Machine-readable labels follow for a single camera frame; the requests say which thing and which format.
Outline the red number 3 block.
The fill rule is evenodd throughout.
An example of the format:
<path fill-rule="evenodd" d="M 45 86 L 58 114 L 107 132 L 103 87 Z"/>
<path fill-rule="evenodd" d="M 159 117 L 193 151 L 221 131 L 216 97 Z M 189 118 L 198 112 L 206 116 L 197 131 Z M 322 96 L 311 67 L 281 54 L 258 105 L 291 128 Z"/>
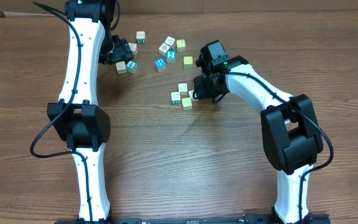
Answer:
<path fill-rule="evenodd" d="M 192 101 L 197 101 L 197 99 L 194 99 L 194 96 L 195 96 L 194 90 L 190 90 L 188 92 L 188 96 L 191 98 Z"/>

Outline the yellow-framed blue picture block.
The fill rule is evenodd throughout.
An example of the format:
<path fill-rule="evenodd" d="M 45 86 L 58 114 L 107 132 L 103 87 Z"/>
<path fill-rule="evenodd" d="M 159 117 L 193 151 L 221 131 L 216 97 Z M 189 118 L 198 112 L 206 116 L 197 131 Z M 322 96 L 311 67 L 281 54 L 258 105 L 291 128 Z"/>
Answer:
<path fill-rule="evenodd" d="M 178 91 L 180 92 L 181 95 L 187 95 L 188 94 L 188 85 L 186 83 L 179 83 Z"/>

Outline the white-top green-sided block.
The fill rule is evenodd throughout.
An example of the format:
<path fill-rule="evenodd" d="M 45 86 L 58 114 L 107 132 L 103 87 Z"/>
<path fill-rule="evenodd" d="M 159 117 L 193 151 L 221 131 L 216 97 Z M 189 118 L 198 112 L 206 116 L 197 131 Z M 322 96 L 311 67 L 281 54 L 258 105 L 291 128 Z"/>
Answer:
<path fill-rule="evenodd" d="M 192 100 L 190 97 L 181 99 L 183 110 L 190 110 L 193 107 Z"/>

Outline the white block red drawing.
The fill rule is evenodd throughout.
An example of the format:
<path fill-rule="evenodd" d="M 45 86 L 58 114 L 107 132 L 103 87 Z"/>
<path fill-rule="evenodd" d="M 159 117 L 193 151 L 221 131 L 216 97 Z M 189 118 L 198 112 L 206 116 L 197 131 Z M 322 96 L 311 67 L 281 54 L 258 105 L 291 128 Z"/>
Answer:
<path fill-rule="evenodd" d="M 171 102 L 173 105 L 179 105 L 181 103 L 181 94 L 180 92 L 171 92 Z"/>

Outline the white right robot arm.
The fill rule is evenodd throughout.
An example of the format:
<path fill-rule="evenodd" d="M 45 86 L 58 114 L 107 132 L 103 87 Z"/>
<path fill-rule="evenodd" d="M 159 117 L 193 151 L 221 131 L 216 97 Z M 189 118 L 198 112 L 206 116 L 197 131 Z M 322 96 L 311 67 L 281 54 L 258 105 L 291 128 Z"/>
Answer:
<path fill-rule="evenodd" d="M 214 103 L 233 93 L 260 115 L 265 155 L 277 170 L 277 199 L 265 220 L 247 215 L 246 223 L 329 223 L 327 215 L 313 215 L 306 205 L 308 179 L 323 149 L 311 100 L 279 90 L 256 73 L 241 56 L 228 56 L 220 41 L 200 50 L 194 79 L 194 98 Z"/>

